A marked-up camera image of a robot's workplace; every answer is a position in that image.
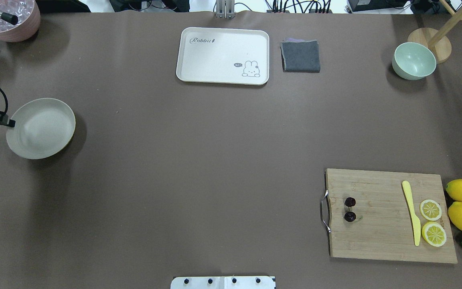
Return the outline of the white rabbit tray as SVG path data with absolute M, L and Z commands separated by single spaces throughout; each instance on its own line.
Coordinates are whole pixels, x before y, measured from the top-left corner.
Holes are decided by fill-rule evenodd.
M 269 38 L 257 30 L 185 28 L 176 76 L 185 82 L 264 85 L 270 77 Z

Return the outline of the dark red cherry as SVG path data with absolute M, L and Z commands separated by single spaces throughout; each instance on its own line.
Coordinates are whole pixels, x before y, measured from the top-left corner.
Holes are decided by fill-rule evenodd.
M 358 222 L 363 219 L 362 215 L 357 215 L 354 212 L 345 212 L 343 216 L 344 220 L 347 222 Z
M 347 197 L 344 201 L 344 205 L 347 208 L 352 208 L 356 206 L 356 200 L 353 197 Z

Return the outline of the grey folded cloth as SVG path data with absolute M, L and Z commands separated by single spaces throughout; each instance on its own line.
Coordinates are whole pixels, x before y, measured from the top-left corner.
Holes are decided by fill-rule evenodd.
M 283 68 L 292 73 L 319 73 L 321 63 L 317 40 L 285 39 L 280 43 Z

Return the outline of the wooden cutting board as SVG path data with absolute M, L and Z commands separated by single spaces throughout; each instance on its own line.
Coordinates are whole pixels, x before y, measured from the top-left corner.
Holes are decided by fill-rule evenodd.
M 457 263 L 440 175 L 328 168 L 325 176 L 326 190 L 321 203 L 327 204 L 327 208 L 321 208 L 321 212 L 328 213 L 328 220 L 323 223 L 331 257 Z M 431 246 L 424 239 L 419 246 L 414 245 L 401 186 L 404 180 L 411 185 L 415 212 L 421 224 L 427 222 L 419 211 L 423 200 L 432 199 L 441 205 L 442 217 L 438 223 L 447 233 L 443 246 Z M 353 197 L 356 206 L 345 207 L 347 197 Z M 363 219 L 347 222 L 343 218 L 345 212 L 362 215 Z

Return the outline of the beige round plate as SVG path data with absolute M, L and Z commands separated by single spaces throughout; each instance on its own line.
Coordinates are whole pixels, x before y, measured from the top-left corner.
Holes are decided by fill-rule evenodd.
M 11 117 L 8 147 L 24 159 L 45 159 L 61 151 L 72 139 L 76 127 L 75 114 L 65 102 L 40 98 L 20 107 Z

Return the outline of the mint green bowl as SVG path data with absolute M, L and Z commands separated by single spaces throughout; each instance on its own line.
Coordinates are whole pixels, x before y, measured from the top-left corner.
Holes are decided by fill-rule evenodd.
M 434 73 L 437 62 L 425 46 L 414 42 L 400 44 L 392 57 L 392 68 L 405 80 L 420 80 Z

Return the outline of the yellow plastic knife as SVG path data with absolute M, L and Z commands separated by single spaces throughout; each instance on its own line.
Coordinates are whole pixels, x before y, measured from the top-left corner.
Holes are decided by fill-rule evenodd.
M 415 206 L 413 202 L 413 194 L 412 188 L 410 183 L 407 180 L 402 181 L 401 183 L 403 194 L 405 197 L 405 201 L 407 203 L 407 208 L 409 212 L 409 218 L 412 223 L 412 230 L 413 230 L 413 242 L 415 246 L 420 245 L 421 240 L 421 221 L 416 215 Z

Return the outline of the lemon slice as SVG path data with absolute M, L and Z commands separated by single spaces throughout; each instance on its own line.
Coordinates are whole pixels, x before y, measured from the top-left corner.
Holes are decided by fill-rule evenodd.
M 431 246 L 441 247 L 447 241 L 447 233 L 437 222 L 429 221 L 421 229 L 422 238 Z
M 428 221 L 438 221 L 442 217 L 441 205 L 432 200 L 423 200 L 419 205 L 420 214 Z

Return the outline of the wooden cup stand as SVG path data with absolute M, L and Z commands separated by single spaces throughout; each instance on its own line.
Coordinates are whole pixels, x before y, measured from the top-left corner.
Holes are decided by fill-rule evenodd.
M 418 28 L 411 32 L 407 38 L 408 42 L 419 43 L 427 47 L 435 56 L 438 64 L 449 59 L 452 46 L 446 34 L 451 31 L 460 21 L 462 21 L 462 7 L 455 12 L 445 0 L 440 0 L 451 18 L 439 30 L 433 28 Z

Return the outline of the pink bowl with ice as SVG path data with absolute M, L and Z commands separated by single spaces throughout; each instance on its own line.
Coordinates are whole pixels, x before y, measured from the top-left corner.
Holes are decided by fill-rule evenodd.
M 40 9 L 35 0 L 0 0 L 0 40 L 21 42 L 39 30 Z

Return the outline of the aluminium frame post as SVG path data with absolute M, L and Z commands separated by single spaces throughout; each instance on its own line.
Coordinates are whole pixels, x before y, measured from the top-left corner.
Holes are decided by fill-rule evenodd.
M 216 0 L 215 17 L 219 19 L 233 19 L 235 17 L 234 0 Z

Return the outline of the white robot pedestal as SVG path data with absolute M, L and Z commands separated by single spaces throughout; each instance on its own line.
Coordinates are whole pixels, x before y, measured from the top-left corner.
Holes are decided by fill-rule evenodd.
M 175 277 L 171 289 L 275 289 L 271 276 Z

